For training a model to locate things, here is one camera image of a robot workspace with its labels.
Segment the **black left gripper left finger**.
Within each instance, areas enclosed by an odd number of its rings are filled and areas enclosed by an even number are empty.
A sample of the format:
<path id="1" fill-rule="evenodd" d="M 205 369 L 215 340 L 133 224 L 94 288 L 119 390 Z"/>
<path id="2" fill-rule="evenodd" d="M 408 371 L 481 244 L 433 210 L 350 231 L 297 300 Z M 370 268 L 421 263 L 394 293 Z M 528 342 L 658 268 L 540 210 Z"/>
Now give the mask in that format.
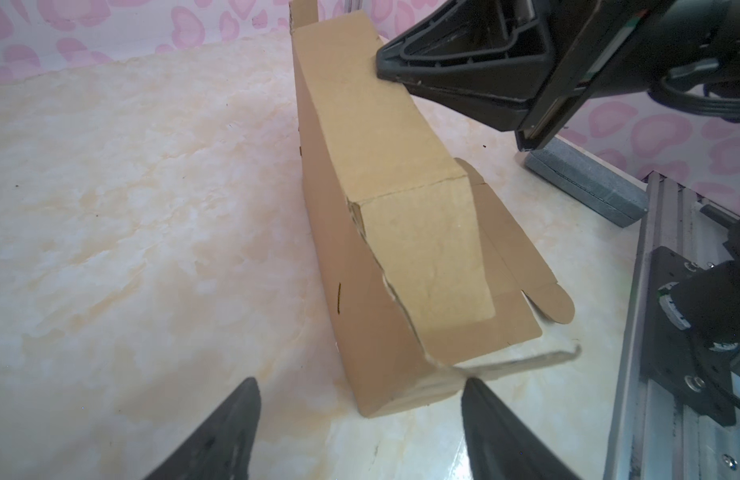
<path id="1" fill-rule="evenodd" d="M 147 479 L 247 479 L 260 415 L 258 382 L 248 377 Z"/>

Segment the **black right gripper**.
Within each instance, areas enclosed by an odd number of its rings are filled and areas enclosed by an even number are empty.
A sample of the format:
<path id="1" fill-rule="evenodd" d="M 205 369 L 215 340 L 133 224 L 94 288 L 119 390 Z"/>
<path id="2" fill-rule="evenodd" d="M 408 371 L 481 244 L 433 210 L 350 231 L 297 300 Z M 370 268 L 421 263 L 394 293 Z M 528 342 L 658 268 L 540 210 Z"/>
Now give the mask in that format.
<path id="1" fill-rule="evenodd" d="M 740 122 L 740 1 L 562 1 L 548 18 L 554 43 L 547 14 L 532 1 L 447 1 L 378 50 L 377 75 L 517 130 L 522 151 L 587 100 L 629 93 Z"/>

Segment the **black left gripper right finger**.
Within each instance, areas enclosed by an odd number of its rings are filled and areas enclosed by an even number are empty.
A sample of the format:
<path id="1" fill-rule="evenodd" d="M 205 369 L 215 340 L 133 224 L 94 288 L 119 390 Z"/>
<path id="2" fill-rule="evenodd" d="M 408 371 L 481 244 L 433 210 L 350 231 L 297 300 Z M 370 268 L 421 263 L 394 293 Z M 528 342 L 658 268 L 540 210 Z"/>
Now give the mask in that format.
<path id="1" fill-rule="evenodd" d="M 577 477 L 482 380 L 466 380 L 461 413 L 473 478 Z"/>

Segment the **brown cardboard box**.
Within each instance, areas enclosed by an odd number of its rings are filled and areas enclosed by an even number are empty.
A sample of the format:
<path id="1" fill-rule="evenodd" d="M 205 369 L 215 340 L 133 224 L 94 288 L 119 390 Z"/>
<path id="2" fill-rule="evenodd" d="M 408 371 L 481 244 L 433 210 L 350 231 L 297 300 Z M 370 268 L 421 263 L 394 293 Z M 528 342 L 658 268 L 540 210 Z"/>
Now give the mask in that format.
<path id="1" fill-rule="evenodd" d="M 490 185 L 452 157 L 400 84 L 376 75 L 363 12 L 290 5 L 303 195 L 337 347 L 359 412 L 379 417 L 565 363 L 479 364 L 567 324 L 570 296 Z"/>

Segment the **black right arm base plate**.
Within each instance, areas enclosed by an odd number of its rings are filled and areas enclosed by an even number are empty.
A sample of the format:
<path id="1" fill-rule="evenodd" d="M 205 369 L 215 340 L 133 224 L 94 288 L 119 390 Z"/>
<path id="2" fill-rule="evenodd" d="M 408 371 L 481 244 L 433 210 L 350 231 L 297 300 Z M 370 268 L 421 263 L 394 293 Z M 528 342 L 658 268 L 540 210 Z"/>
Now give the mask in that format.
<path id="1" fill-rule="evenodd" d="M 643 375 L 718 424 L 736 424 L 733 357 L 740 351 L 740 261 L 704 270 L 667 247 L 651 255 Z"/>

